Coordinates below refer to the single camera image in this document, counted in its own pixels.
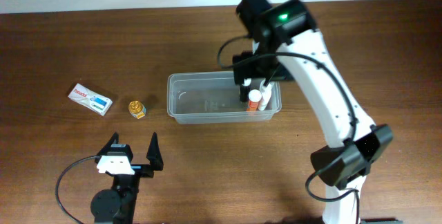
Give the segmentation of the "white Panadol box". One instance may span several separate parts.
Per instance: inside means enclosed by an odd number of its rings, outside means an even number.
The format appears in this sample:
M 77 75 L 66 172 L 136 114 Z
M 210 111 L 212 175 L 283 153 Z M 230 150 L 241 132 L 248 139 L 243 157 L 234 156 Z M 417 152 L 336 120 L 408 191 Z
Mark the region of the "white Panadol box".
M 105 116 L 113 104 L 110 98 L 91 91 L 81 84 L 74 86 L 73 90 L 68 94 L 68 98 L 101 116 Z

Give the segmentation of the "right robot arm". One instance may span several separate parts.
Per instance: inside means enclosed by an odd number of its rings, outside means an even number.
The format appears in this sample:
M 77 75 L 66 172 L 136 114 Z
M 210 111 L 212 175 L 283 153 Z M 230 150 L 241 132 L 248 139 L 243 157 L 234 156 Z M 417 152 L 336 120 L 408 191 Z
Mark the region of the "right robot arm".
M 295 81 L 311 105 L 326 145 L 310 155 L 315 178 L 325 195 L 323 223 L 362 223 L 361 189 L 372 164 L 393 140 L 387 124 L 376 124 L 357 102 L 327 50 L 323 35 L 306 5 L 289 0 L 272 6 L 267 0 L 241 0 L 236 14 L 252 39 L 253 49 L 232 58 L 234 81 Z

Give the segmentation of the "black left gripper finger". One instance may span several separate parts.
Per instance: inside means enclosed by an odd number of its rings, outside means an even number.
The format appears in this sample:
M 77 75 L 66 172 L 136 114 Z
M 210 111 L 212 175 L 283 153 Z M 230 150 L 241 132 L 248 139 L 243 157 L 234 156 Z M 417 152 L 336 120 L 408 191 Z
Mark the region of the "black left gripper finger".
M 146 153 L 146 158 L 149 161 L 151 169 L 153 171 L 163 170 L 164 161 L 162 159 L 162 154 L 160 152 L 160 146 L 156 132 L 154 132 L 151 137 L 151 141 L 148 146 L 148 151 Z
M 105 156 L 111 150 L 112 145 L 118 143 L 119 143 L 119 134 L 117 132 L 114 132 L 110 140 L 99 150 L 97 155 Z

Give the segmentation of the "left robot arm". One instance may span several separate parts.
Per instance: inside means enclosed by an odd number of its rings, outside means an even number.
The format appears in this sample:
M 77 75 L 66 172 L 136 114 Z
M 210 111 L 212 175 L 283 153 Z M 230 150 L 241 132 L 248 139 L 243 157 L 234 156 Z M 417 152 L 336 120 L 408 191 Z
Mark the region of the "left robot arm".
M 119 143 L 119 135 L 111 139 L 97 153 L 98 172 L 113 178 L 109 189 L 96 193 L 90 204 L 95 223 L 132 223 L 135 214 L 140 180 L 153 178 L 164 168 L 157 134 L 154 133 L 146 153 L 148 164 L 132 164 L 133 152 L 127 144 Z

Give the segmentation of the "orange Redoxon tube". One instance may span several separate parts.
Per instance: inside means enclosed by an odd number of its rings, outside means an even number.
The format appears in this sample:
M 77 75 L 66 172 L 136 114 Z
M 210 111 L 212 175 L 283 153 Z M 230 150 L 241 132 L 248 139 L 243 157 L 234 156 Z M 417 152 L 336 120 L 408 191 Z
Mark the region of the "orange Redoxon tube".
M 262 99 L 262 93 L 257 90 L 250 90 L 248 94 L 247 111 L 256 111 Z

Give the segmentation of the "black bottle white cap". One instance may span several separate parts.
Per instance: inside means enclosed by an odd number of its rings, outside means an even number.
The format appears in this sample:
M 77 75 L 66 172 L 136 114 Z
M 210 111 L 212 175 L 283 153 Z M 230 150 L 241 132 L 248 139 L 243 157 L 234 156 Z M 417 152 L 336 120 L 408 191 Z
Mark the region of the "black bottle white cap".
M 239 98 L 241 102 L 248 101 L 249 91 L 250 91 L 250 86 L 239 85 L 239 92 L 240 92 Z

